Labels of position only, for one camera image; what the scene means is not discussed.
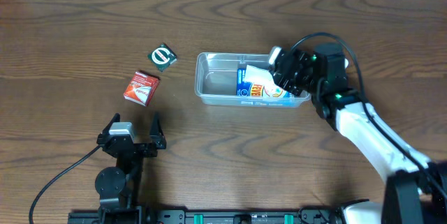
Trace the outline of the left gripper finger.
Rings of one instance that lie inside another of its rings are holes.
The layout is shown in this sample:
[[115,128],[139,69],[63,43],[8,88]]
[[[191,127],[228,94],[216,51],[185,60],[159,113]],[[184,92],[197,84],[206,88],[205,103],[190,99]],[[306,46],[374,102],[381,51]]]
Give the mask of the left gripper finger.
[[156,112],[152,119],[152,125],[149,131],[149,136],[153,142],[165,142],[165,136],[161,127],[159,113]]
[[110,120],[110,122],[107,124],[107,126],[102,130],[101,135],[103,137],[109,135],[109,130],[111,129],[112,125],[115,122],[120,122],[120,114],[119,113],[115,113],[114,116],[112,117],[112,119]]

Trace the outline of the white green medicine box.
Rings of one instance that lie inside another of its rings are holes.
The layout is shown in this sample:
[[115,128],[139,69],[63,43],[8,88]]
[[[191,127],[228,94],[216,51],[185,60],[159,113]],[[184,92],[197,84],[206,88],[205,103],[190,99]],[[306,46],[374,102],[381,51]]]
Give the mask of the white green medicine box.
[[250,65],[248,65],[245,69],[243,82],[245,84],[261,85],[263,88],[266,89],[275,90],[276,88],[278,88],[268,70]]

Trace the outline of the red Panadol box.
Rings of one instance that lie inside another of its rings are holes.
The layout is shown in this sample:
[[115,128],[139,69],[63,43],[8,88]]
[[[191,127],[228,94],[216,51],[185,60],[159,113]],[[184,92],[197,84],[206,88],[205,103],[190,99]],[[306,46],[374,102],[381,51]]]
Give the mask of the red Panadol box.
[[158,77],[136,71],[123,93],[123,97],[146,107],[149,105],[159,82]]

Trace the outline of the blue Kool Fever box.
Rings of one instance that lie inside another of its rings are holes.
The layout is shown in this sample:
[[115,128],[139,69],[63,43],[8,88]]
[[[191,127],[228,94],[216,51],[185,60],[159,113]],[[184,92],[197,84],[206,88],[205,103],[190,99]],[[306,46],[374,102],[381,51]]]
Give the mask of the blue Kool Fever box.
[[253,82],[245,81],[245,68],[238,68],[237,70],[237,96],[251,96],[264,98],[290,98],[291,94],[284,91],[278,86],[265,86]]

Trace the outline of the green Zam-Buk box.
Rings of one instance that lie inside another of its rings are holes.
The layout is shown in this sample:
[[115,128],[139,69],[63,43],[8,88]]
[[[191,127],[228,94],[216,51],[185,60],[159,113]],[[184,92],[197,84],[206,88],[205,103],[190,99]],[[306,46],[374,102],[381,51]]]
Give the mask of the green Zam-Buk box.
[[147,58],[160,72],[163,72],[177,61],[177,55],[165,43],[160,44],[155,50],[150,52]]

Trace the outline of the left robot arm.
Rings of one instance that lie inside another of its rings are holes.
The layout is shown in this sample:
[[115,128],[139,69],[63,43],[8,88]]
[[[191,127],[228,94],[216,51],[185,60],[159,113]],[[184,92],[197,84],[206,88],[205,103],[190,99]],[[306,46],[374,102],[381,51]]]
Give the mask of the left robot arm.
[[148,142],[135,143],[134,138],[132,123],[120,121],[118,113],[97,137],[98,146],[116,159],[116,165],[101,170],[95,179],[100,224],[156,222],[154,214],[138,204],[138,191],[144,159],[154,158],[159,149],[166,148],[159,114],[152,119]]

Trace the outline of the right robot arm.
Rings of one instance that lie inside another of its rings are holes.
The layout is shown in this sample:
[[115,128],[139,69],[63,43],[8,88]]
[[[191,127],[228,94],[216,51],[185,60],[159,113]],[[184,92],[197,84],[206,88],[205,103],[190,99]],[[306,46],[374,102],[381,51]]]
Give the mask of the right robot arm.
[[446,164],[407,144],[349,86],[341,45],[324,43],[311,54],[275,46],[268,63],[274,83],[294,95],[309,93],[317,114],[360,150],[386,185],[383,203],[345,204],[332,223],[446,222]]

